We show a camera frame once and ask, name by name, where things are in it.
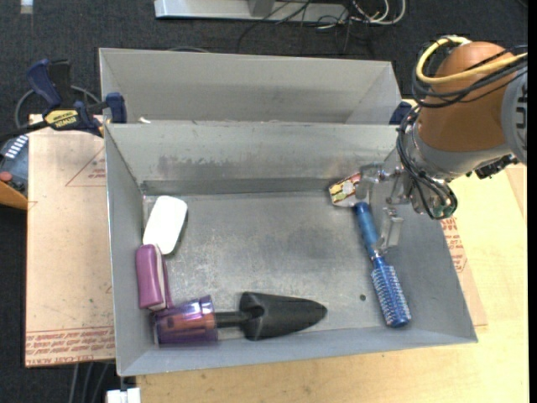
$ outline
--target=gray metal bin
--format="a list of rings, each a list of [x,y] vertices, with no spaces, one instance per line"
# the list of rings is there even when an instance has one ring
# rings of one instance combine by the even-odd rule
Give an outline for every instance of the gray metal bin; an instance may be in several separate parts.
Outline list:
[[[356,218],[332,206],[327,187],[393,148],[396,132],[387,121],[400,97],[389,64],[332,64],[342,62],[101,50],[103,94],[121,92],[129,114],[129,123],[108,124],[105,135],[120,375],[476,341],[441,225],[411,206],[399,209],[401,242],[388,261],[413,320],[397,330],[384,323]],[[278,65],[280,81],[271,74]],[[226,84],[228,66],[234,72]],[[267,77],[248,78],[261,66]],[[302,78],[318,70],[326,75],[315,82]],[[361,87],[354,94],[352,76]],[[256,87],[256,79],[264,84]],[[379,85],[383,90],[375,93]],[[336,106],[329,95],[312,106],[314,89],[343,98]],[[214,101],[210,106],[188,103],[204,94]],[[361,111],[362,103],[371,112]],[[139,117],[151,123],[137,123]],[[174,302],[210,294],[217,311],[230,311],[242,291],[254,290],[318,301],[328,308],[326,318],[266,341],[224,330],[217,345],[159,348],[149,311],[138,309],[134,255],[154,200],[163,194],[189,208],[178,246],[166,256]],[[372,199],[375,217],[382,198]]]

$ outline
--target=purple bottle cap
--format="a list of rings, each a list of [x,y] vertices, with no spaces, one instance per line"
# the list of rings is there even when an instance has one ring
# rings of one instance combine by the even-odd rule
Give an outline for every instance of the purple bottle cap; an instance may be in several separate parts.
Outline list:
[[[153,315],[155,340],[159,345],[208,343],[218,340],[211,296],[203,296]]]

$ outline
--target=cardboard sheet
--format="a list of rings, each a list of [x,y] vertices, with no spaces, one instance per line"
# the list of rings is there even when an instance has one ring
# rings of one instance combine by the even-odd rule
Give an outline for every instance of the cardboard sheet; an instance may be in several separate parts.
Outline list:
[[[25,365],[113,359],[103,140],[30,138]]]

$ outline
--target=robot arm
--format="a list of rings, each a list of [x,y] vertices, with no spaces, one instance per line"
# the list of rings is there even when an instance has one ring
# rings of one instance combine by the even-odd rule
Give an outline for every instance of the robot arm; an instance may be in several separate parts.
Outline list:
[[[448,55],[435,69],[429,60]],[[381,164],[360,169],[352,198],[332,202],[352,206],[378,183],[392,183],[390,204],[411,202],[431,219],[449,217],[457,207],[449,182],[475,172],[489,177],[527,157],[528,54],[515,54],[488,42],[446,36],[419,57],[413,74],[416,106],[403,118],[395,150]]]

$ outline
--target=blue brush handle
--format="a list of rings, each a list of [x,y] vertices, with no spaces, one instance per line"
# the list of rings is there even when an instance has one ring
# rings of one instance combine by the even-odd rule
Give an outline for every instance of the blue brush handle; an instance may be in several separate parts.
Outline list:
[[[363,242],[373,262],[371,277],[384,319],[390,327],[402,327],[409,323],[411,316],[395,268],[388,265],[384,257],[373,247],[378,241],[378,234],[369,205],[360,201],[355,209]]]

